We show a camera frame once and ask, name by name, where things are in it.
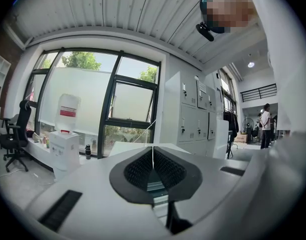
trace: sky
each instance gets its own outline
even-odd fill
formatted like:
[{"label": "sky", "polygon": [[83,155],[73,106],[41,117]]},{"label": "sky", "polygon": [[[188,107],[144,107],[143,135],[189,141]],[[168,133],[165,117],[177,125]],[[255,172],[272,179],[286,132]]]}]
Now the sky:
[{"label": "sky", "polygon": [[[56,54],[57,53],[50,53],[48,54],[47,58],[53,60]],[[65,52],[63,56],[67,57],[70,54],[71,52],[68,51]],[[111,72],[113,70],[115,61],[117,59],[116,55],[94,52],[94,56],[96,58],[96,62],[101,63],[100,71]],[[141,71],[147,70],[147,66],[149,66],[148,63],[124,57],[119,65],[117,74],[137,79],[140,76]],[[58,62],[57,67],[65,67],[62,59]]]}]

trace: cardboard box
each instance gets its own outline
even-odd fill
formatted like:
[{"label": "cardboard box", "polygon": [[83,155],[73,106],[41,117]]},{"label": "cardboard box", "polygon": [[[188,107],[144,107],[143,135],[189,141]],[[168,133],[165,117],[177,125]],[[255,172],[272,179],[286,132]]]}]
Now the cardboard box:
[{"label": "cardboard box", "polygon": [[247,143],[247,134],[238,133],[234,139],[235,142]]}]

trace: red label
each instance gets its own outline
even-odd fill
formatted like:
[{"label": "red label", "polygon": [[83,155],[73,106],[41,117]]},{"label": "red label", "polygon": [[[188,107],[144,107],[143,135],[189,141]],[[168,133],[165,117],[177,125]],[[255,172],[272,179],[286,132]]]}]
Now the red label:
[{"label": "red label", "polygon": [[74,118],[76,117],[76,109],[71,107],[61,106],[60,115]]}]

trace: black metal railing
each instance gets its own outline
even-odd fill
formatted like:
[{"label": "black metal railing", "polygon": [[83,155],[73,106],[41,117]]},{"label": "black metal railing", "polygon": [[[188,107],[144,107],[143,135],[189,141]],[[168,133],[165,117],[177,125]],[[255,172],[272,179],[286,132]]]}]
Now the black metal railing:
[{"label": "black metal railing", "polygon": [[276,84],[270,84],[260,88],[241,92],[243,102],[251,100],[263,99],[277,94]]}]

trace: balcony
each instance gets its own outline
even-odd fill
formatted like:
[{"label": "balcony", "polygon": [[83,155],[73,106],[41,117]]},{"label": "balcony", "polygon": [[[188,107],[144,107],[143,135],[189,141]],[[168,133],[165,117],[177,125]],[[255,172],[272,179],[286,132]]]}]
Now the balcony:
[{"label": "balcony", "polygon": [[248,102],[251,100],[263,99],[271,96],[275,96],[277,94],[276,84],[270,84],[267,86],[263,86],[260,88],[247,90],[241,92],[243,102]]}]

